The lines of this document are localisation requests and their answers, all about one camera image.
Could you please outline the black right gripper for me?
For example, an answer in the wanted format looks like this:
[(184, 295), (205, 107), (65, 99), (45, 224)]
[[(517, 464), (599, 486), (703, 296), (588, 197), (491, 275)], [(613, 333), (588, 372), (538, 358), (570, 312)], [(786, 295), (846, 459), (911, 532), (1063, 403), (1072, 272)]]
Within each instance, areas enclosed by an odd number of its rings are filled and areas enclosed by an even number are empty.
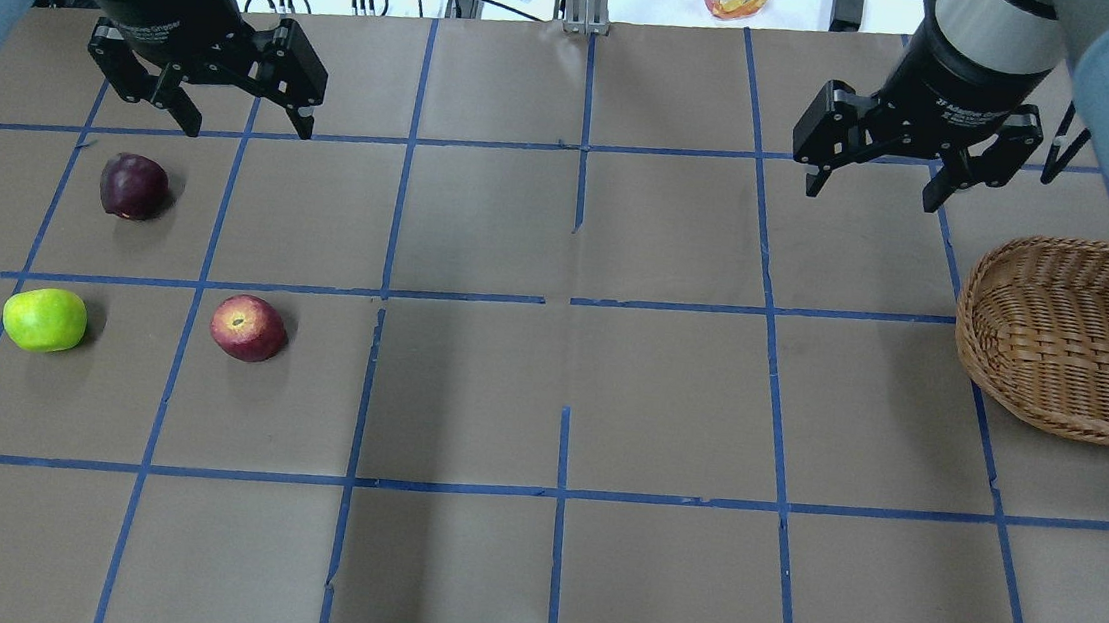
[(805, 195), (818, 196), (834, 171), (872, 155), (942, 159), (922, 190), (926, 213), (963, 188), (1013, 181), (1042, 143), (1041, 113), (1028, 98), (1051, 71), (1052, 58), (1017, 65), (1003, 49), (979, 55), (927, 18), (876, 93), (823, 83), (792, 127), (792, 156), (806, 168)]

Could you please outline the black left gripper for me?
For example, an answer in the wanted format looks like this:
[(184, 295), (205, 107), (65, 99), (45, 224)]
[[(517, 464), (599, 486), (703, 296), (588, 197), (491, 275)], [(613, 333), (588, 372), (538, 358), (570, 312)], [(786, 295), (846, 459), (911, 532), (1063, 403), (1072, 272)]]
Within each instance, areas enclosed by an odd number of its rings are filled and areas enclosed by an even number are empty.
[(325, 103), (327, 68), (296, 20), (258, 33), (236, 0), (96, 0), (103, 11), (89, 53), (128, 104), (166, 112), (189, 137), (203, 116), (183, 82), (231, 85), (277, 104), (309, 140)]

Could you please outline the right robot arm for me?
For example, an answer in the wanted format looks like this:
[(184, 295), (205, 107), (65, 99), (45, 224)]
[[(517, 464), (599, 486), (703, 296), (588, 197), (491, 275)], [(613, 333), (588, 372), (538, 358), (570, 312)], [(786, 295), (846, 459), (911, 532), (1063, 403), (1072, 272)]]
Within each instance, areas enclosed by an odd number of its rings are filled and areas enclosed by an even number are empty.
[(1029, 94), (1070, 65), (1069, 115), (1109, 176), (1109, 0), (920, 0), (901, 63), (863, 96), (823, 84), (792, 131), (815, 197), (838, 168), (888, 156), (939, 161), (926, 212), (955, 192), (1009, 183), (1042, 143)]

